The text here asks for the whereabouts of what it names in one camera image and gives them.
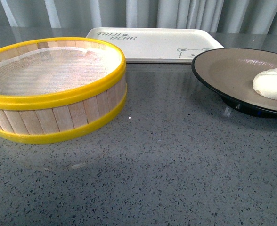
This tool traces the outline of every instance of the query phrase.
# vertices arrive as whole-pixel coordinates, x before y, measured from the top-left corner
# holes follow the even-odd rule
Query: white bun
[[[253,89],[261,96],[277,100],[277,68],[257,74]]]

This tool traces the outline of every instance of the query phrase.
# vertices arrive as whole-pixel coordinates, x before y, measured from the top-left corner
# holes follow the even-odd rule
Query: plastic tray
[[[223,48],[207,32],[195,29],[100,27],[87,38],[116,45],[129,63],[191,63],[204,51]]]

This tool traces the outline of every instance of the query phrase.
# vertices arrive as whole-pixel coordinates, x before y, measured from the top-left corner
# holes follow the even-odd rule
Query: quartz countertop
[[[0,47],[77,29],[0,27]],[[277,52],[277,35],[211,34]],[[186,64],[128,64],[106,126],[49,145],[0,138],[0,225],[276,225],[277,118],[228,107]]]

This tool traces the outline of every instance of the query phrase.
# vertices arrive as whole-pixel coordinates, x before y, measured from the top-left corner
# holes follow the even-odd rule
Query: yellow plastic ring
[[[79,41],[89,41],[99,44],[107,45],[115,49],[121,55],[121,63],[118,67],[105,76],[102,79],[99,79],[95,82],[92,82],[88,85],[81,86],[75,89],[70,89],[62,92],[44,94],[44,95],[35,95],[35,96],[4,96],[0,95],[0,109],[3,110],[38,110],[52,107],[59,107],[64,105],[69,105],[76,103],[90,97],[93,97],[97,94],[104,92],[105,90],[112,87],[116,84],[125,74],[126,71],[126,60],[123,52],[116,47],[115,45],[95,39],[88,38],[77,38],[77,37],[61,37],[61,38],[49,38],[49,39],[39,39],[20,42],[10,46],[0,48],[0,53],[18,48],[21,46],[26,46],[30,44],[38,44],[41,42],[48,41],[58,41],[58,40],[79,40]]]
[[[125,91],[125,94],[120,103],[113,110],[85,126],[63,132],[42,135],[15,134],[0,130],[0,137],[25,144],[50,144],[81,137],[101,128],[102,126],[109,123],[115,116],[117,116],[125,105],[126,96],[127,90]]]

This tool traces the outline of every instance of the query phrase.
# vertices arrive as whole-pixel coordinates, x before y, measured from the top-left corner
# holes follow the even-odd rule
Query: gray curtain
[[[0,26],[277,34],[277,0],[0,0]]]

